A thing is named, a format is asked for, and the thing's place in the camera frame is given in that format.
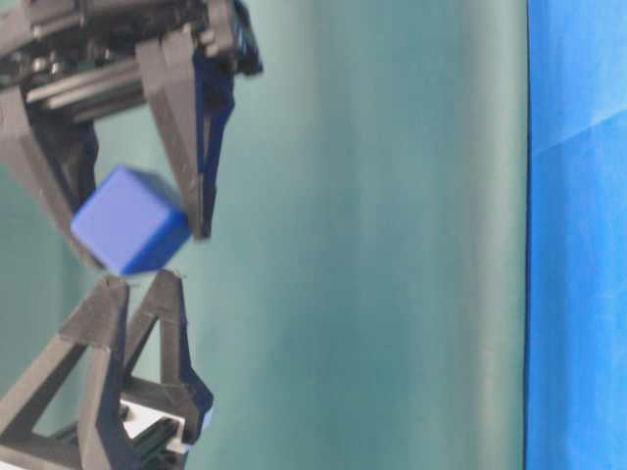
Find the blue cloth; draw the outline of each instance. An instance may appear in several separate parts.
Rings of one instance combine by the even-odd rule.
[[[529,7],[527,470],[627,469],[627,2]]]
[[[174,191],[159,176],[124,166],[80,208],[72,233],[117,275],[163,268],[191,234]]]

